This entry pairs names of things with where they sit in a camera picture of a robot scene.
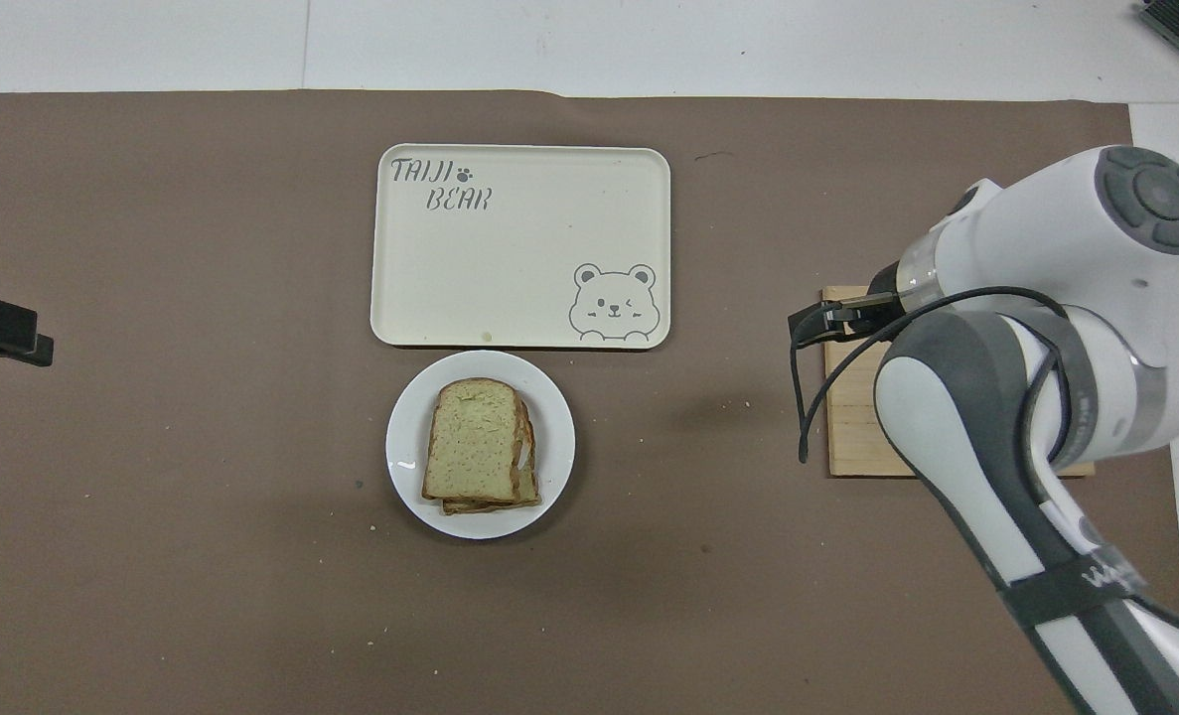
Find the black strap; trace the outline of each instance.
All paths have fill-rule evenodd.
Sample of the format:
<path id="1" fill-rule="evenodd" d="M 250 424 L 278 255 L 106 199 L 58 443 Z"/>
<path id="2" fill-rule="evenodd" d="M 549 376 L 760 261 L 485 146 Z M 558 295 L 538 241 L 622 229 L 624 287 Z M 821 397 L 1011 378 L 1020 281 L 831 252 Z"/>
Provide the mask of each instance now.
<path id="1" fill-rule="evenodd" d="M 1014 580 L 1000 597 L 1022 630 L 1138 596 L 1146 588 L 1141 573 L 1112 544 L 1075 557 L 1041 573 Z"/>

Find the wooden board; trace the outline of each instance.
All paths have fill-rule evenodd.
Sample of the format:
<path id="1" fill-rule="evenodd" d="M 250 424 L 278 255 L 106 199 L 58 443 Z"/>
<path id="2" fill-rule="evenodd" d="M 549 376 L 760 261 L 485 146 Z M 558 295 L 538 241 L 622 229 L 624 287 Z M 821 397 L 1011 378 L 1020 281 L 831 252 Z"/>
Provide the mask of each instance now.
<path id="1" fill-rule="evenodd" d="M 857 299 L 867 295 L 867 286 L 826 286 L 824 300 Z M 823 374 L 829 375 L 835 367 L 852 353 L 858 341 L 825 342 L 823 345 Z M 872 386 L 880 361 L 885 356 L 889 343 L 871 346 L 858 356 L 829 391 L 826 416 L 829 416 L 829 463 L 834 477 L 911 477 L 911 468 L 889 447 L 885 434 L 876 421 L 872 406 Z M 1062 477 L 1094 474 L 1092 463 L 1072 465 L 1061 471 Z"/>

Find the cartoon bear drawing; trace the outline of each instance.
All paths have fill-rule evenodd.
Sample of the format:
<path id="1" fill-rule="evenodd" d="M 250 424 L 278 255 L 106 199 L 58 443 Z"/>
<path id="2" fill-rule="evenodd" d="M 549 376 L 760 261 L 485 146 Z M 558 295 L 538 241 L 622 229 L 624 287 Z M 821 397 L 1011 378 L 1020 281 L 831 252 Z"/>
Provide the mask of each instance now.
<path id="1" fill-rule="evenodd" d="M 571 327 L 584 342 L 645 342 L 660 324 L 652 287 L 656 271 L 645 264 L 626 273 L 604 271 L 593 263 L 577 268 L 577 300 Z"/>

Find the stack of bread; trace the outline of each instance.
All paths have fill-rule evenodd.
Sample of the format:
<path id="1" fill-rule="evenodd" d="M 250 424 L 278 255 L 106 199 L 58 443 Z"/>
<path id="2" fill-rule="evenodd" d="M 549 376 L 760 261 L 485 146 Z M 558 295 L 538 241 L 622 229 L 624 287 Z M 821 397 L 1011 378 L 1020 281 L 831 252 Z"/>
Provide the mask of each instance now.
<path id="1" fill-rule="evenodd" d="M 499 380 L 457 380 L 439 391 L 421 497 L 444 514 L 540 503 L 527 405 Z"/>

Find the tray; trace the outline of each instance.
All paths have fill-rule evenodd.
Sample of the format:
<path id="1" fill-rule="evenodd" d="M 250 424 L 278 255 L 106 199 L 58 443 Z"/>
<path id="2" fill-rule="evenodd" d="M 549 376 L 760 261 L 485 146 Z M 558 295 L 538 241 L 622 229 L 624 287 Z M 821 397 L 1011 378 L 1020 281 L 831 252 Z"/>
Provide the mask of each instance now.
<path id="1" fill-rule="evenodd" d="M 645 349 L 670 332 L 670 168 L 650 149 L 400 144 L 371 326 L 407 346 Z"/>

